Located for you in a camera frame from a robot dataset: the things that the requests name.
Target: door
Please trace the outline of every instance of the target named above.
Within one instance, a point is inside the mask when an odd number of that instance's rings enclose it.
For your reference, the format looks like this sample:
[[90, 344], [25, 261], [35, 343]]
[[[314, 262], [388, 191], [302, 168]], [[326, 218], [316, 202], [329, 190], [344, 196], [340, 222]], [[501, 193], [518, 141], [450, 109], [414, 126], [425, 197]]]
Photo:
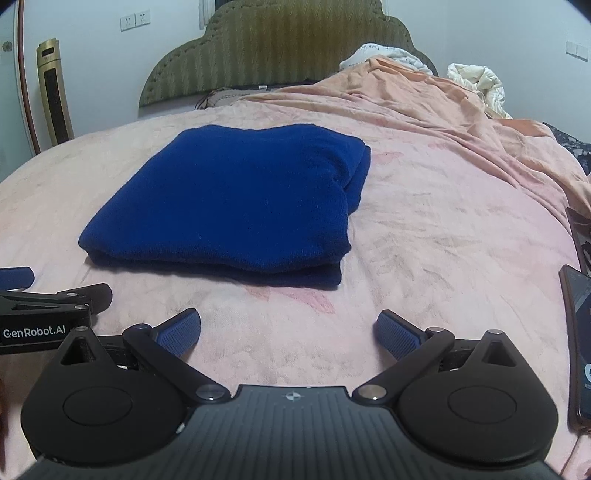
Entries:
[[33, 156], [19, 101], [15, 9], [12, 4], [0, 15], [0, 181]]

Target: bed frame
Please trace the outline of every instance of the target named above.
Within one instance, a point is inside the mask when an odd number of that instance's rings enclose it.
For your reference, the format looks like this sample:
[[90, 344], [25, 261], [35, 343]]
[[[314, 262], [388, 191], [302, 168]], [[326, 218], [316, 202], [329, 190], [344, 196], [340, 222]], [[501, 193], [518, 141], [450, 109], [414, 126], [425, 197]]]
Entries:
[[220, 87], [322, 80], [368, 42], [403, 48], [437, 75], [380, 0], [234, 0], [213, 14], [202, 37], [157, 63], [139, 106]]

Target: gold tower fan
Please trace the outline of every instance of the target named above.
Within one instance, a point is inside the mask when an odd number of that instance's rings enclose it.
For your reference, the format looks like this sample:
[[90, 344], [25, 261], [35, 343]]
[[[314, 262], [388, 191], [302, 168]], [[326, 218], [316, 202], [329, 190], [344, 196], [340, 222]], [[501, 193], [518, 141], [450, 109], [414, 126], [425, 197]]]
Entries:
[[55, 147], [74, 138], [61, 73], [60, 43], [55, 38], [37, 47], [37, 71], [47, 128]]

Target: pink bedsheet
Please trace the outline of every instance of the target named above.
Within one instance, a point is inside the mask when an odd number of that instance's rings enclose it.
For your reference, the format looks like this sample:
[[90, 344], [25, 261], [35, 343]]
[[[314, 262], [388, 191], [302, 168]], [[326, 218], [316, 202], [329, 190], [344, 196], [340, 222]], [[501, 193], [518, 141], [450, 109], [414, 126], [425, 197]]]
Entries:
[[[475, 94], [451, 81], [378, 57], [313, 86], [86, 135], [0, 184], [0, 266], [31, 266], [31, 291], [109, 283], [113, 304], [99, 316], [98, 334], [197, 308], [203, 333], [189, 362], [232, 390], [239, 383], [359, 385], [391, 363], [371, 330], [385, 308], [460, 338], [500, 328], [557, 404], [560, 426], [548, 462], [561, 471], [576, 441], [566, 426], [569, 362], [558, 271], [577, 266], [577, 258], [564, 209], [591, 215], [591, 186], [546, 127], [491, 120], [483, 111]], [[337, 290], [99, 270], [78, 248], [92, 215], [180, 131], [294, 123], [355, 135], [372, 148]], [[16, 477], [33, 461], [20, 406], [50, 356], [0, 358], [0, 478]], [[582, 465], [585, 455], [573, 458]], [[579, 470], [570, 463], [565, 474], [579, 480]]]

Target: folded towel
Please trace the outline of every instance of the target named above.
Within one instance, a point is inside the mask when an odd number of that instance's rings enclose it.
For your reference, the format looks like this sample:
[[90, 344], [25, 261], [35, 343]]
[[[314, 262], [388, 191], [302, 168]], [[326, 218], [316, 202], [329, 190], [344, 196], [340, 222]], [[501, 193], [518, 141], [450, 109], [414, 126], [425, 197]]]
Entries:
[[315, 125], [185, 130], [98, 211], [78, 244], [99, 266], [334, 287], [369, 162], [359, 138]]

